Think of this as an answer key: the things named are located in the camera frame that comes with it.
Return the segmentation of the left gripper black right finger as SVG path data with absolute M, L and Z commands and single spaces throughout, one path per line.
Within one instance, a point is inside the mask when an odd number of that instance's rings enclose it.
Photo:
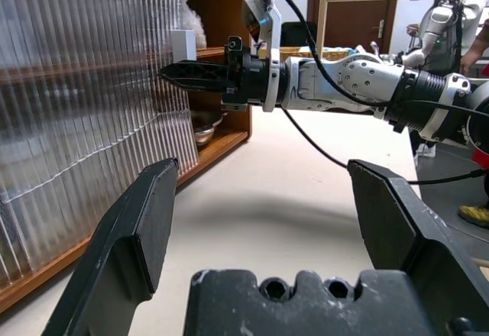
M 374 268 L 400 270 L 443 335 L 488 333 L 488 281 L 444 220 L 389 169 L 348 162 L 358 222 Z

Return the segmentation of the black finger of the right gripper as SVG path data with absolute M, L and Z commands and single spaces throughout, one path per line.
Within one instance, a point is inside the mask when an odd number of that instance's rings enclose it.
M 223 93 L 228 86 L 225 83 L 180 84 L 180 88 L 187 91 Z
M 221 63 L 182 60 L 162 67 L 159 77 L 175 85 L 221 85 L 227 72 Z

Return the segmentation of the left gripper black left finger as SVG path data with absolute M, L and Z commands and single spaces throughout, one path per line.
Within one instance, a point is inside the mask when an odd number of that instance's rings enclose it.
M 178 161 L 146 166 L 102 216 L 44 335 L 127 335 L 157 291 L 173 219 Z

